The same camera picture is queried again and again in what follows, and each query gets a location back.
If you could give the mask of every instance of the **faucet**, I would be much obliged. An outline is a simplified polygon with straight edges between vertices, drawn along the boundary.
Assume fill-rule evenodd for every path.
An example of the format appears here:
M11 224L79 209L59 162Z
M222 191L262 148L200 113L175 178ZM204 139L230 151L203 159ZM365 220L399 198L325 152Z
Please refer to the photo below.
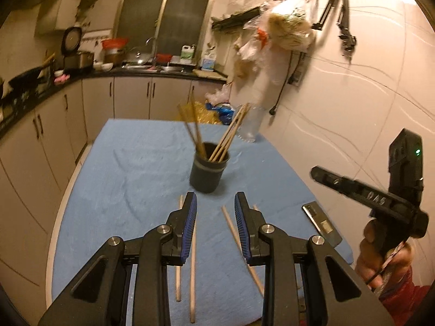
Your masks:
M156 37L151 37L149 38L146 42L145 45L148 45L148 43L153 40L153 49L152 49L152 54L153 54L153 60L151 62L152 67L155 68L156 64L157 64L157 38Z

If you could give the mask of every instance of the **red container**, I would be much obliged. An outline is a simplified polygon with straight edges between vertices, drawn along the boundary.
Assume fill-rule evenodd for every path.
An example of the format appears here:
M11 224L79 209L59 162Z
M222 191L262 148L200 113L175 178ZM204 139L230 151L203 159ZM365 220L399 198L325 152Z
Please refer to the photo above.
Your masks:
M171 54L157 54L157 63L158 64L167 64L172 59Z
M128 43L127 38L114 38L103 40L103 49L122 49Z

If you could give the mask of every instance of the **kitchen counter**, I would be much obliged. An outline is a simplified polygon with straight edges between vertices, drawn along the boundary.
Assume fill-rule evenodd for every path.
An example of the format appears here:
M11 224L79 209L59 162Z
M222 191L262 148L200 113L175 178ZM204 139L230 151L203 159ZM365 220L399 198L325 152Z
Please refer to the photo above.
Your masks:
M51 84L47 86L47 88L43 92L29 97L26 101L23 102L21 106L19 106L15 111L12 111L12 113L6 115L3 121L0 122L0 139L4 135L6 135L6 133L25 115L27 115L29 112L35 109L36 106L44 102L52 95L56 94L57 92L61 91L62 89L73 84L76 81L80 81L82 79L97 78L97 77L164 77L164 78L189 79L195 81L201 80L201 81L213 82L218 84L225 83L225 81L223 80L206 79L206 78L198 77L197 75L191 72L151 73L151 72L146 72L144 70L131 70L131 69L126 70L126 69L122 69L121 67L114 68L108 72L92 71L87 74L72 76L68 81L62 84ZM10 105L6 103L3 104L3 106L4 106L4 113L6 113L5 108L8 106L10 108Z

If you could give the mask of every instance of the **blue tablecloth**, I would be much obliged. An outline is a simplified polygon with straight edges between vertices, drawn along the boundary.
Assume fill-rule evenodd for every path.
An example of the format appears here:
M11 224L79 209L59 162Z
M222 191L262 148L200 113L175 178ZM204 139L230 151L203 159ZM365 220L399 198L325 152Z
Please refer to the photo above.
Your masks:
M201 125L203 139L218 142L226 128ZM76 180L60 227L53 299L109 237L137 238L166 222L178 208L180 195L192 191L193 154L183 123L106 123ZM236 225L237 191L246 193L249 204L259 207L266 222L287 234L304 239L316 234L301 209L315 200L314 195L266 139L259 136L255 143L246 143L235 138L230 156L216 191L197 193L198 326L245 325L262 315L263 299L220 210L226 205ZM345 240L336 249L352 263L352 250ZM263 267L257 267L257 272L263 280ZM168 268L170 315L175 326L189 323L189 275L190 259L182 268L182 301L176 303L175 272Z

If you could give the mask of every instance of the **finger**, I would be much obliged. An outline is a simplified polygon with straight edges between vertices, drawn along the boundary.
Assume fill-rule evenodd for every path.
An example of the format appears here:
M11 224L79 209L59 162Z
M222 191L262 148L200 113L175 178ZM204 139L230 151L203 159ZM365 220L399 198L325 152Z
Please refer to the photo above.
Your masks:
M400 251L392 258L390 263L399 267L408 267L411 265L412 260L414 259L414 254L414 248L410 244L405 243L403 248L401 248Z
M410 269L410 266L404 266L404 267L396 267L391 275L391 278L388 282L387 286L393 286L397 283L399 283L403 276L408 272Z
M364 228L364 237L369 243L373 243L375 241L375 224L373 221L374 220L368 222Z
M363 259L365 265L375 271L379 270L384 260L375 247L370 244L366 239L361 241L359 245L360 257Z
M361 256L358 257L355 272L364 280L364 283L366 283L370 278L372 278L377 270L371 269L367 267L367 265L364 263L364 260L362 260ZM372 288L377 288L382 285L382 277L380 275L376 276L370 283L369 286Z

